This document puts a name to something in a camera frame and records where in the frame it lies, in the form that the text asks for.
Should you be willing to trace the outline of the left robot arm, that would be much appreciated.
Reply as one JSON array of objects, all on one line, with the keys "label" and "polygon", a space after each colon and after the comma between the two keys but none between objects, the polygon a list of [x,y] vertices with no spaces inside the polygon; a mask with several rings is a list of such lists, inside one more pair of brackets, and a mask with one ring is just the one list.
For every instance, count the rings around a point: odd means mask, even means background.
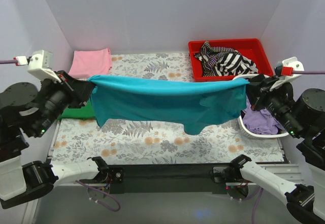
[{"label": "left robot arm", "polygon": [[100,157],[67,166],[42,161],[23,165],[21,152],[29,147],[24,136],[40,138],[66,108],[86,105],[95,84],[55,72],[57,80],[42,78],[41,88],[28,82],[1,93],[1,206],[9,209],[50,193],[56,186],[90,179],[103,183],[109,167]]}]

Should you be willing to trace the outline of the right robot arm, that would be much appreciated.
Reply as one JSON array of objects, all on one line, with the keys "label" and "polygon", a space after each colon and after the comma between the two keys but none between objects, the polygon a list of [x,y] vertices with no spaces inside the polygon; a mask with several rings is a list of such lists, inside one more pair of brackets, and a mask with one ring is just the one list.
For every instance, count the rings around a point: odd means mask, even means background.
[{"label": "right robot arm", "polygon": [[286,158],[303,164],[311,174],[311,185],[285,180],[258,165],[246,155],[232,160],[227,173],[235,182],[247,180],[279,199],[300,223],[324,223],[324,90],[309,88],[294,99],[292,85],[278,76],[257,75],[246,87],[252,109],[267,109],[289,136],[300,139]]}]

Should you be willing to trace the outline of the teal t-shirt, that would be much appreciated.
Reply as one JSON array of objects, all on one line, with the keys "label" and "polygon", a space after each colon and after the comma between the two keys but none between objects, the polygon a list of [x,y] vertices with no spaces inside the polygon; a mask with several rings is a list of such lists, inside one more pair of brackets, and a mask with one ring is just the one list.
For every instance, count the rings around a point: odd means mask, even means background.
[{"label": "teal t-shirt", "polygon": [[98,126],[109,119],[182,124],[189,135],[239,117],[246,109],[246,79],[177,82],[96,75],[90,101]]}]

